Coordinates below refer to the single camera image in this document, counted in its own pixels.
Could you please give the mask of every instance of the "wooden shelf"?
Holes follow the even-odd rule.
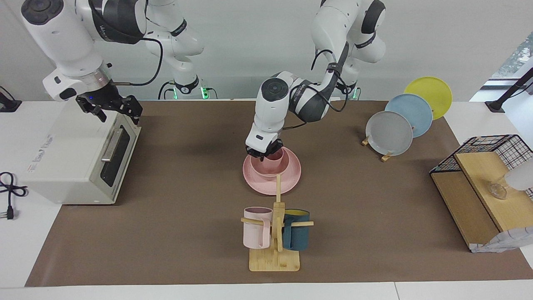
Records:
[[[466,244],[486,244],[498,228],[463,172],[431,174]]]
[[[462,153],[455,158],[499,231],[533,226],[533,202],[525,192],[500,200],[488,190],[489,183],[508,172],[495,152]]]

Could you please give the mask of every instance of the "window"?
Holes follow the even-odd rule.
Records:
[[[533,32],[516,48],[514,53],[503,63],[491,78],[520,78],[521,68],[533,56]]]

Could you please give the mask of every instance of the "dark teal mug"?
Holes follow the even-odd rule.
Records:
[[[303,251],[309,245],[309,226],[292,227],[293,222],[309,221],[309,212],[302,209],[286,209],[282,229],[283,248]]]

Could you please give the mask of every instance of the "pink mug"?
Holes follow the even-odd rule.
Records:
[[[289,165],[289,156],[285,149],[281,148],[275,153],[265,156],[263,161],[252,159],[252,168],[260,175],[275,177],[277,174],[285,172]]]
[[[244,209],[244,217],[263,221],[263,225],[244,222],[243,244],[251,249],[270,247],[272,209],[268,207],[247,207]]]

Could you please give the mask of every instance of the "green light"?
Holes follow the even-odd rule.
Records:
[[[209,92],[208,92],[203,86],[200,87],[200,89],[201,89],[201,95],[202,95],[202,97],[203,97],[204,99],[209,98]]]
[[[352,97],[354,99],[359,100],[359,98],[361,97],[361,88],[356,88],[355,92],[353,92],[353,96]]]

